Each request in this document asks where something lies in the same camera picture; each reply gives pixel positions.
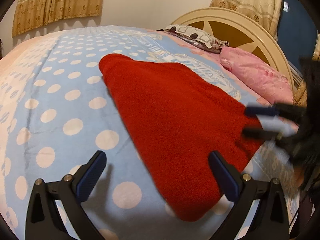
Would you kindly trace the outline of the red knitted sweater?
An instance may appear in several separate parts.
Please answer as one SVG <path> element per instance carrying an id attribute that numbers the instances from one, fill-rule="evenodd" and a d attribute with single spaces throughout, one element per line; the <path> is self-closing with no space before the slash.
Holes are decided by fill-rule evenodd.
<path id="1" fill-rule="evenodd" d="M 242 129 L 260 128 L 258 118 L 181 63 L 109 54 L 99 69 L 161 196 L 179 219 L 202 218 L 222 196 L 210 152 L 243 171 L 263 141 L 244 137 Z"/>

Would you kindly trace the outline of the pink quilted pillow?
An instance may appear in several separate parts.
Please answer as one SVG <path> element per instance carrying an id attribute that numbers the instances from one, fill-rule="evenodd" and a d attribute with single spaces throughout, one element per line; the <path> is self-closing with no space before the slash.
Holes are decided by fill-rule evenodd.
<path id="1" fill-rule="evenodd" d="M 239 48 L 223 47 L 222 66 L 269 103 L 293 103 L 289 80 L 257 56 Z"/>

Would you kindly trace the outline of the cream wooden headboard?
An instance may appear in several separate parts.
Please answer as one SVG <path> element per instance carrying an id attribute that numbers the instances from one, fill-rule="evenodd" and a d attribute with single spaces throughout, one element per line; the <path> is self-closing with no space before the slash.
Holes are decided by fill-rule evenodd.
<path id="1" fill-rule="evenodd" d="M 229 46 L 240 48 L 259 57 L 269 66 L 286 76 L 295 91 L 289 63 L 277 41 L 251 18 L 225 8 L 204 8 L 188 12 L 172 24 L 191 25 L 228 41 Z"/>

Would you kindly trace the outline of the black white patterned pillow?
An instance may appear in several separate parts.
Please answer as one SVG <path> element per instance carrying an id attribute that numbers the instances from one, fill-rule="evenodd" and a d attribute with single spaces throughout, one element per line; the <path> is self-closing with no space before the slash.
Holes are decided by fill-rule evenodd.
<path id="1" fill-rule="evenodd" d="M 172 24 L 163 29 L 185 42 L 210 53 L 221 53 L 223 47 L 228 47 L 228 41 L 221 41 L 213 35 L 189 25 Z"/>

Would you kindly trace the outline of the blue pink polka-dot bedspread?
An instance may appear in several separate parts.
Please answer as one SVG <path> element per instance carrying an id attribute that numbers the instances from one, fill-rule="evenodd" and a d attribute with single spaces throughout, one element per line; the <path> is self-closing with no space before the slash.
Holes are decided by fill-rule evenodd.
<path id="1" fill-rule="evenodd" d="M 1 59 L 1 215 L 25 238 L 37 178 L 74 174 L 97 150 L 107 168 L 84 209 L 107 239 L 208 239 L 232 204 L 222 197 L 200 220 L 179 220 L 156 190 L 103 83 L 110 53 L 178 62 L 244 105 L 265 99 L 225 69 L 217 54 L 145 29 L 104 26 L 27 40 Z"/>

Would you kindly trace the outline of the beige patterned curtain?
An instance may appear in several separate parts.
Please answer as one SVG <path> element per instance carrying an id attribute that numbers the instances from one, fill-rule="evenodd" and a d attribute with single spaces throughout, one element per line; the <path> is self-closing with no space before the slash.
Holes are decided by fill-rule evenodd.
<path id="1" fill-rule="evenodd" d="M 17 0 L 12 37 L 71 18 L 101 14 L 103 0 Z"/>

